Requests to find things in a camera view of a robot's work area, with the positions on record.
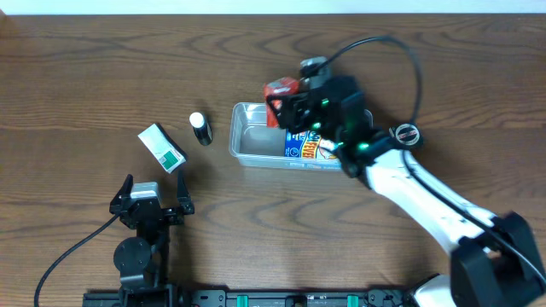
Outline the dark bottle white cap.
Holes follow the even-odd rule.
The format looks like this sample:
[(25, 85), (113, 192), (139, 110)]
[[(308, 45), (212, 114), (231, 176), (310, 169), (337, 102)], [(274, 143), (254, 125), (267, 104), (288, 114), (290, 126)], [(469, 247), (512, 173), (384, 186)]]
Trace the dark bottle white cap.
[(198, 142), (203, 146), (210, 145), (212, 143), (212, 130), (205, 115), (200, 112), (191, 113), (189, 122)]

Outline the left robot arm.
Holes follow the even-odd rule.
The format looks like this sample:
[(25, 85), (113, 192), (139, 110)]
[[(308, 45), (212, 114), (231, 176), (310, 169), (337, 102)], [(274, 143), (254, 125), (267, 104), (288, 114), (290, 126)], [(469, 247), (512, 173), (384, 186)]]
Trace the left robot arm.
[(167, 281), (171, 226), (184, 223), (195, 207), (184, 182), (177, 174), (178, 206), (163, 208), (156, 182), (133, 182), (126, 177), (110, 202), (109, 211), (136, 235), (116, 247), (113, 263), (119, 271), (120, 303), (123, 306), (176, 306), (177, 287)]

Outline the red orange small box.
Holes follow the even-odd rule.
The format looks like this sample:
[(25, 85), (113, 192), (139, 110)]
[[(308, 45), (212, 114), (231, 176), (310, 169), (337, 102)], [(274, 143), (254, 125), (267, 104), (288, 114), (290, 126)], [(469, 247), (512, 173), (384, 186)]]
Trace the red orange small box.
[[(299, 81), (291, 77), (279, 78), (264, 85), (264, 98), (269, 96), (290, 96), (299, 92)], [(265, 103), (266, 126), (268, 128), (278, 128), (279, 124), (273, 109), (268, 102)]]

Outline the blue KoolFever box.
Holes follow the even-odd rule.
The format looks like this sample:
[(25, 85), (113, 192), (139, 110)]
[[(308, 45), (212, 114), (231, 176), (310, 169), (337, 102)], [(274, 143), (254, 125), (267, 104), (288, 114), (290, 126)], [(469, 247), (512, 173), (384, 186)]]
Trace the blue KoolFever box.
[(286, 132), (285, 156), (290, 158), (334, 160), (336, 144), (326, 140), (315, 131), (304, 131), (298, 134)]

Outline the clear plastic container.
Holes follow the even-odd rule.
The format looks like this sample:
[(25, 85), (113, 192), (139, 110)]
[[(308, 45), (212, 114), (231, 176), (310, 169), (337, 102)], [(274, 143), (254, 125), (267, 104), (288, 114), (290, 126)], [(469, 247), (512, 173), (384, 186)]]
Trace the clear plastic container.
[(286, 132), (266, 126), (264, 104), (240, 102), (234, 106), (232, 113), (229, 151), (244, 166), (319, 171), (341, 169), (338, 159), (286, 157)]

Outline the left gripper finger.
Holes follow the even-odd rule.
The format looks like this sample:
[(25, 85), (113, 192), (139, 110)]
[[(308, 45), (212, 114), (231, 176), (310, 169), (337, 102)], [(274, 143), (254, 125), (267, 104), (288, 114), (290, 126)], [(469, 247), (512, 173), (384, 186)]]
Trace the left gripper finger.
[(132, 187), (133, 187), (133, 176), (131, 174), (128, 174), (121, 188), (119, 189), (118, 193), (113, 198), (113, 205), (121, 206), (124, 202), (124, 199), (130, 196)]
[(183, 171), (177, 172), (177, 201), (183, 209), (192, 208), (192, 200), (184, 181)]

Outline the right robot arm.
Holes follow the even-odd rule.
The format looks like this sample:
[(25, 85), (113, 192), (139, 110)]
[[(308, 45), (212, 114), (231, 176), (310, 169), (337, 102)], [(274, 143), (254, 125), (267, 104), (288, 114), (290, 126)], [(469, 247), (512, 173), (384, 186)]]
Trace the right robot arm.
[(414, 306), (526, 306), (545, 294), (545, 270), (533, 233), (515, 212), (504, 217), (447, 187), (411, 155), (413, 123), (385, 131), (372, 123), (352, 77), (335, 77), (297, 95), (265, 97), (278, 125), (333, 142), (349, 177), (394, 202), (450, 257), (437, 275), (409, 293)]

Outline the green round-label box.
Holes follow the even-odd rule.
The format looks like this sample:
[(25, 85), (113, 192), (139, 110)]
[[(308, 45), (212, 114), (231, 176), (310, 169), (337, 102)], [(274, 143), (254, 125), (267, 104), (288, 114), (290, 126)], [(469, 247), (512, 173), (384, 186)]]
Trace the green round-label box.
[(411, 150), (419, 148), (424, 142), (421, 131), (416, 125), (411, 123), (391, 127), (389, 133), (393, 139), (394, 146), (399, 149)]

